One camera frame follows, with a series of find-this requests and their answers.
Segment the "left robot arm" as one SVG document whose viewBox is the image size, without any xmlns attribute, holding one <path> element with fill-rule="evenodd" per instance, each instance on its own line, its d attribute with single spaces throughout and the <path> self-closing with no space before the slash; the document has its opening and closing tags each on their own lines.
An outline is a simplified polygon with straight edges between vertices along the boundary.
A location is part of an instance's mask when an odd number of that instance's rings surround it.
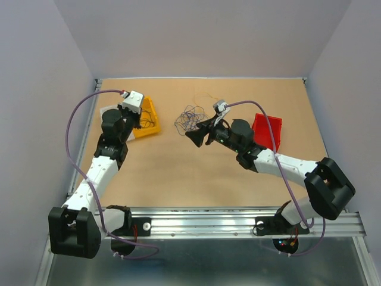
<svg viewBox="0 0 381 286">
<path fill-rule="evenodd" d="M 62 207 L 48 215 L 51 251 L 54 254 L 92 259 L 101 241 L 113 231 L 120 235 L 132 230 L 132 214 L 126 206 L 101 207 L 99 195 L 120 170 L 127 152 L 127 139 L 140 126 L 140 111 L 127 107 L 105 111 L 102 133 L 89 170 Z"/>
</svg>

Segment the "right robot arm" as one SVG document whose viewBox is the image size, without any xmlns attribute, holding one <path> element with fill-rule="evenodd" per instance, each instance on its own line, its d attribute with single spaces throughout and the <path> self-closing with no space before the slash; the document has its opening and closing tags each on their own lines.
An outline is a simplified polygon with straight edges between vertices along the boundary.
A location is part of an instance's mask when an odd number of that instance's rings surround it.
<svg viewBox="0 0 381 286">
<path fill-rule="evenodd" d="M 275 154 L 254 141 L 254 130 L 245 120 L 236 119 L 228 125 L 212 118 L 196 126 L 185 135 L 197 147 L 218 142 L 237 154 L 236 160 L 244 169 L 284 176 L 307 190 L 306 197 L 286 202 L 274 216 L 256 218 L 254 235 L 287 235 L 303 219 L 335 220 L 355 195 L 353 184 L 333 159 L 309 161 Z"/>
</svg>

